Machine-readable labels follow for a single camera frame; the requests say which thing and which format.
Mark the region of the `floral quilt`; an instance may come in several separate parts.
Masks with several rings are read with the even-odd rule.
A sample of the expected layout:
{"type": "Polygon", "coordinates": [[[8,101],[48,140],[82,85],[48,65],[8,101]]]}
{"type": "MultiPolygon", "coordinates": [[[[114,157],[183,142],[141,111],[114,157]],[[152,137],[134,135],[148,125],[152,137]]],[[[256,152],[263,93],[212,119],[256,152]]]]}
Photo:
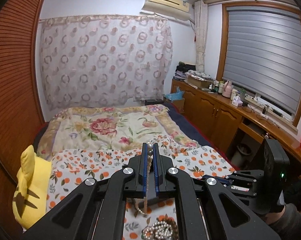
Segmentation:
{"type": "Polygon", "coordinates": [[[165,105],[71,107],[51,119],[36,152],[51,160],[67,149],[128,152],[137,151],[148,141],[171,148],[174,153],[199,147],[170,117],[170,109],[165,105]]]}

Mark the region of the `dark blue bed sheet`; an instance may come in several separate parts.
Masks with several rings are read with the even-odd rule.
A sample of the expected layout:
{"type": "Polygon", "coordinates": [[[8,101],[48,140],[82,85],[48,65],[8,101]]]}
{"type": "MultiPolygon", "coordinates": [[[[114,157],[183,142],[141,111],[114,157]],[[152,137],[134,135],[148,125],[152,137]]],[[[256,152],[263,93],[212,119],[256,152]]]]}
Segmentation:
{"type": "Polygon", "coordinates": [[[214,146],[204,137],[200,131],[193,126],[182,114],[178,112],[176,107],[169,102],[163,104],[168,108],[170,118],[179,126],[179,128],[190,138],[199,143],[200,146],[214,146]]]}

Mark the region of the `wooden cabinet counter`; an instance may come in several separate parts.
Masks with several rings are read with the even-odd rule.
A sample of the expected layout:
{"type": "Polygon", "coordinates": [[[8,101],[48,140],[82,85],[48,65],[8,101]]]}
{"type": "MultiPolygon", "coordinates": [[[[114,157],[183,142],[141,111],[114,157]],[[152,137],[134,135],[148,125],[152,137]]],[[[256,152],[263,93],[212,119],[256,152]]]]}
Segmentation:
{"type": "Polygon", "coordinates": [[[234,107],[221,95],[203,92],[185,82],[172,80],[171,92],[184,91],[183,115],[222,153],[230,156],[230,146],[237,132],[249,135],[258,143],[268,136],[276,139],[284,150],[298,161],[297,175],[301,176],[301,148],[299,142],[281,126],[258,116],[249,107],[234,107]]]}

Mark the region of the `orange print white blanket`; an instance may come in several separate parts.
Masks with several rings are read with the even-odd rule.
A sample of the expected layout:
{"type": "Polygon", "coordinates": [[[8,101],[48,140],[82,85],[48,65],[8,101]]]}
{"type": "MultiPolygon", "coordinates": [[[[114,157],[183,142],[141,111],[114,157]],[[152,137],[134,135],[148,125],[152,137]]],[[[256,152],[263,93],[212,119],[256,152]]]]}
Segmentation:
{"type": "MultiPolygon", "coordinates": [[[[153,141],[157,153],[161,154],[171,166],[200,179],[204,175],[224,178],[235,171],[216,150],[210,146],[191,143],[181,146],[172,139],[159,137],[153,141]]],[[[109,179],[118,170],[131,167],[136,174],[136,183],[147,197],[147,208],[137,206],[138,199],[127,200],[123,226],[123,239],[143,239],[143,231],[157,221],[175,221],[174,199],[159,200],[151,204],[151,190],[154,189],[150,174],[152,158],[147,156],[145,146],[132,150],[66,149],[52,158],[52,171],[49,179],[46,211],[53,209],[72,190],[85,179],[97,181],[109,179]]]]}

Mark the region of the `blue tissue bag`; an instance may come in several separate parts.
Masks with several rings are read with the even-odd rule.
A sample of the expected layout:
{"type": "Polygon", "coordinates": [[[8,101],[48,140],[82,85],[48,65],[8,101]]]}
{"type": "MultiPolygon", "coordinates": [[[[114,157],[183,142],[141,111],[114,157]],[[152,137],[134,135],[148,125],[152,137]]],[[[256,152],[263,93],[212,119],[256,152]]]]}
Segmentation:
{"type": "Polygon", "coordinates": [[[165,94],[164,98],[166,100],[169,100],[170,102],[178,101],[178,100],[182,100],[183,99],[183,94],[184,94],[184,91],[182,91],[180,89],[180,87],[176,87],[175,93],[165,94]]]}

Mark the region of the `pink thermos jug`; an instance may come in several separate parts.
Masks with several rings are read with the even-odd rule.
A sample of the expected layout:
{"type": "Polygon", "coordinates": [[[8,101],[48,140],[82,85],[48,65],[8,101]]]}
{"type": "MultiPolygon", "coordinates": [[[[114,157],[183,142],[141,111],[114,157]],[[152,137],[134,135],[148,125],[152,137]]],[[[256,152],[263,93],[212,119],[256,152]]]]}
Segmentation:
{"type": "Polygon", "coordinates": [[[224,83],[222,96],[225,97],[225,98],[230,98],[231,93],[232,93],[232,82],[231,81],[226,81],[224,83]]]}

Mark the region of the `cardboard box on counter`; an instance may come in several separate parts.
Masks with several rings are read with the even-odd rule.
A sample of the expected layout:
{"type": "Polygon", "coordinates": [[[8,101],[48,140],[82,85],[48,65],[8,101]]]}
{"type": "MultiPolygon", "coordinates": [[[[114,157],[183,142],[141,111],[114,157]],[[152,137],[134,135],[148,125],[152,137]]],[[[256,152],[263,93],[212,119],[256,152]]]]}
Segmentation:
{"type": "Polygon", "coordinates": [[[213,82],[212,80],[203,79],[200,77],[195,77],[191,75],[187,75],[185,82],[189,85],[193,85],[199,89],[209,88],[210,84],[213,82]]]}

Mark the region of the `stack of folded clothes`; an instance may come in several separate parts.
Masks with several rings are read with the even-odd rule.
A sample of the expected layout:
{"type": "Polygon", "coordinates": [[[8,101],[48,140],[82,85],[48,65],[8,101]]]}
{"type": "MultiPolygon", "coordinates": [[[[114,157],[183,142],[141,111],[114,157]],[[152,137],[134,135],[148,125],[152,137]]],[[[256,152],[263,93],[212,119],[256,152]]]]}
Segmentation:
{"type": "Polygon", "coordinates": [[[183,81],[186,78],[186,73],[189,70],[195,70],[195,64],[184,63],[180,61],[176,66],[176,70],[174,73],[174,79],[178,81],[183,81]]]}

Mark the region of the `yellow plush toy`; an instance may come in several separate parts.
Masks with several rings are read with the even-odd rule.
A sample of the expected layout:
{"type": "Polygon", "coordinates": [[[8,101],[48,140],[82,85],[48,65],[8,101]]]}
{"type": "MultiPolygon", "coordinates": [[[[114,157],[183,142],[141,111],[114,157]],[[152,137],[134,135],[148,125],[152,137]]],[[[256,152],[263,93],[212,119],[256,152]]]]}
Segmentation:
{"type": "Polygon", "coordinates": [[[46,214],[50,175],[51,163],[38,157],[32,145],[28,146],[20,156],[18,185],[12,200],[13,215],[24,230],[46,214]]]}

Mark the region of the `pink circle pattern curtain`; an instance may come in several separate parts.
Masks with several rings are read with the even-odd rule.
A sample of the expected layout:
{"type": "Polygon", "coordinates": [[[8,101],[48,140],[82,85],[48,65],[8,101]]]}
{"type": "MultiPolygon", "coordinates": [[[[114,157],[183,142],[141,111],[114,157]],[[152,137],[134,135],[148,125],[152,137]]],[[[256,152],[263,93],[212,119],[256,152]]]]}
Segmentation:
{"type": "Polygon", "coordinates": [[[89,15],[42,23],[40,71],[50,110],[159,99],[173,56],[169,21],[89,15]]]}

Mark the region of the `wooden louvered wardrobe door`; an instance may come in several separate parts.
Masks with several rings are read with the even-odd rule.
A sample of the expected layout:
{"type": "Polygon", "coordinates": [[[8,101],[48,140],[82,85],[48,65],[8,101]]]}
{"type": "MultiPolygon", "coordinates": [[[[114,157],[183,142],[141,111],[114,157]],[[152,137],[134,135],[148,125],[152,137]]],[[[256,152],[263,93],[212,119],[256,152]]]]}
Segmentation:
{"type": "Polygon", "coordinates": [[[44,0],[0,7],[0,239],[19,239],[12,212],[20,155],[44,122],[37,92],[35,43],[44,0]]]}

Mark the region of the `grey window blind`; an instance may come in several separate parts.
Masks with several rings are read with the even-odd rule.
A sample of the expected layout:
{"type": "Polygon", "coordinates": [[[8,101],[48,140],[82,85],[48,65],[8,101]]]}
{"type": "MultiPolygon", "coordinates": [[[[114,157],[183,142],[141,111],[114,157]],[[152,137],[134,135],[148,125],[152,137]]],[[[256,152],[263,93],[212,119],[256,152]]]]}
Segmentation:
{"type": "Polygon", "coordinates": [[[260,94],[290,114],[301,96],[301,18],[271,7],[228,7],[223,79],[260,94]]]}

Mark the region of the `cream tied window curtain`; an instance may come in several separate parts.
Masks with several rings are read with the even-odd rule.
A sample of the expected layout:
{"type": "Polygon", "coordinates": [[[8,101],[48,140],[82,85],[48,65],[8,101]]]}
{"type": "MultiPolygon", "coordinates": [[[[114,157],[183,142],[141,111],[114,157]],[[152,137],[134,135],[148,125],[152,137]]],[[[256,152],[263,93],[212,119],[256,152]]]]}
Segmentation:
{"type": "Polygon", "coordinates": [[[205,71],[205,51],[208,29],[208,5],[203,1],[196,1],[194,4],[195,24],[195,67],[198,72],[205,71]]]}

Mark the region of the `cream wall air conditioner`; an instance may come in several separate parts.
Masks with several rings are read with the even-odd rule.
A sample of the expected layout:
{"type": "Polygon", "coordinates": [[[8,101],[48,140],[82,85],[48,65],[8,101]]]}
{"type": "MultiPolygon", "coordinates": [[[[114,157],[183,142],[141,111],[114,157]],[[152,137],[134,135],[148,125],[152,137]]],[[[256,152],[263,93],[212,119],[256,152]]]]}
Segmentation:
{"type": "Polygon", "coordinates": [[[145,0],[142,10],[188,21],[191,18],[189,3],[183,0],[145,0]]]}

